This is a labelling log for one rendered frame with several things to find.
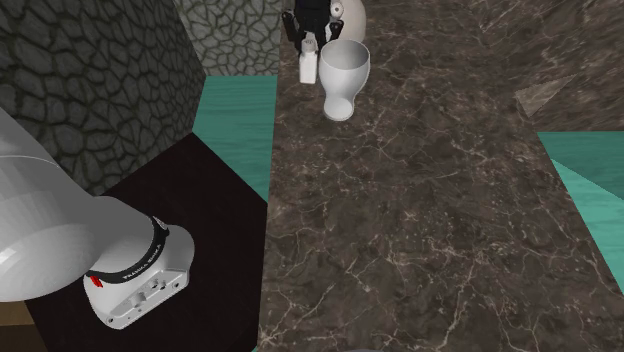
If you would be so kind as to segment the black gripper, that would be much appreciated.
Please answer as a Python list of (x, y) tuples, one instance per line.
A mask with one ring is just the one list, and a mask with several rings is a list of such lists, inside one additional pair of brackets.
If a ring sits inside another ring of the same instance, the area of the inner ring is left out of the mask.
[[(302, 50), (302, 41), (307, 33), (315, 36), (319, 49), (327, 42), (339, 38), (344, 22), (341, 19), (330, 21), (330, 5), (331, 0), (296, 0), (294, 13), (291, 10), (282, 13), (287, 39), (290, 42), (295, 41), (298, 51)], [(297, 35), (294, 15), (298, 23)]]

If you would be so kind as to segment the small white bottle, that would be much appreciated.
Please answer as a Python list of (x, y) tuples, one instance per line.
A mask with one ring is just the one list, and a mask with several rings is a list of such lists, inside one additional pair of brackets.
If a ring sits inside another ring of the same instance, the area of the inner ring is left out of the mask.
[(317, 78), (318, 53), (316, 38), (306, 38), (301, 41), (299, 55), (299, 81), (302, 84), (314, 84)]

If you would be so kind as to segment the beige rounded vase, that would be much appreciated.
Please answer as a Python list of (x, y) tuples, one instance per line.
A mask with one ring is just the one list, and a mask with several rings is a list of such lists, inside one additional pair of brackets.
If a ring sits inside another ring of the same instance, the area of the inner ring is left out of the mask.
[(343, 7), (340, 19), (344, 26), (340, 39), (362, 42), (366, 35), (366, 10), (362, 0), (339, 0)]

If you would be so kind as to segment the white goblet vase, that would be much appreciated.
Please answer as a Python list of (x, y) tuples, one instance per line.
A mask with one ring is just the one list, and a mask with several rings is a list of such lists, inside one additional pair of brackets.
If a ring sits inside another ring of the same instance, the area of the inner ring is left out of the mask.
[(323, 112), (332, 121), (348, 120), (355, 98), (370, 73), (370, 52), (361, 42), (336, 39), (320, 53), (318, 74), (325, 91)]

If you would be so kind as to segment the black robot stand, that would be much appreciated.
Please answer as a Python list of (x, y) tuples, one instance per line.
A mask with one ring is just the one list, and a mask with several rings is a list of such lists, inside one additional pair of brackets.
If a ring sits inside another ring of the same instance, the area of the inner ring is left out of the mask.
[(81, 283), (31, 300), (27, 307), (47, 351), (252, 352), (266, 202), (194, 134), (108, 193), (191, 233), (190, 283), (123, 330), (95, 316)]

